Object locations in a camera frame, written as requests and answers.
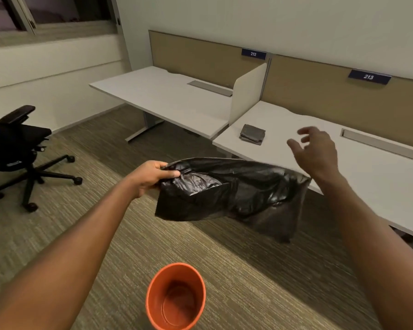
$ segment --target black office chair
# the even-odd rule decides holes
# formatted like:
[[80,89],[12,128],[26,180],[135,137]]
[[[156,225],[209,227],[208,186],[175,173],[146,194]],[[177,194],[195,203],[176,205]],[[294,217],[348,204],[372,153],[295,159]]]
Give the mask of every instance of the black office chair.
[[0,199],[4,197],[2,190],[27,180],[22,205],[28,212],[38,209],[35,203],[29,202],[35,181],[43,184],[43,177],[54,177],[71,179],[76,185],[83,182],[81,177],[45,171],[62,160],[75,162],[75,157],[70,155],[63,155],[38,167],[33,166],[37,152],[43,152],[45,148],[40,144],[52,134],[48,128],[22,124],[34,110],[35,106],[24,105],[0,119],[0,171],[26,169],[23,175],[0,186]]

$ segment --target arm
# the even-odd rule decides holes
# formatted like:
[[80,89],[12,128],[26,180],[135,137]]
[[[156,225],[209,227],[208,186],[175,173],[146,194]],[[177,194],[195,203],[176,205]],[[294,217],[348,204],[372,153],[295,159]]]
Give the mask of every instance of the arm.
[[139,166],[22,270],[0,293],[0,330],[69,329],[130,202],[180,175],[165,165]]
[[413,249],[349,186],[338,170],[335,144],[316,127],[298,131],[304,149],[288,140],[298,165],[327,198],[382,327],[413,329]]

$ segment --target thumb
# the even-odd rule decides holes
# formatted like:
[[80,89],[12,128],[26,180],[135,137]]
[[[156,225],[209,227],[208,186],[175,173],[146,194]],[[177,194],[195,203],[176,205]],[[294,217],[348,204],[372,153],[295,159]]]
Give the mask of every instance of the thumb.
[[303,151],[303,148],[301,148],[298,141],[296,141],[294,139],[289,139],[289,140],[287,140],[286,143],[289,146],[289,148],[291,148],[292,153],[293,153],[294,156],[296,156],[297,154],[299,154]]
[[179,177],[181,173],[177,170],[161,170],[159,173],[159,179],[170,179]]

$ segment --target chair armrest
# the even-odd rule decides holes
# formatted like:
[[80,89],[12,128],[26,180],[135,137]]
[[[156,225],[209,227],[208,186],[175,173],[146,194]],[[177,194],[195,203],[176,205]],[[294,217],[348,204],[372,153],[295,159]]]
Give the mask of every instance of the chair armrest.
[[1,124],[21,124],[28,119],[28,114],[35,110],[35,106],[23,105],[0,119]]

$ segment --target forearm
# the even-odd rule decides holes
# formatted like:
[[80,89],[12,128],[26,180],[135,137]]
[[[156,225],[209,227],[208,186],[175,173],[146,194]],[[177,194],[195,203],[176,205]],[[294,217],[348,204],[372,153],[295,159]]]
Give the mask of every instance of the forearm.
[[134,188],[134,181],[121,181],[8,284],[0,294],[0,330],[72,326]]
[[342,176],[319,181],[358,278],[385,329],[413,329],[413,249]]

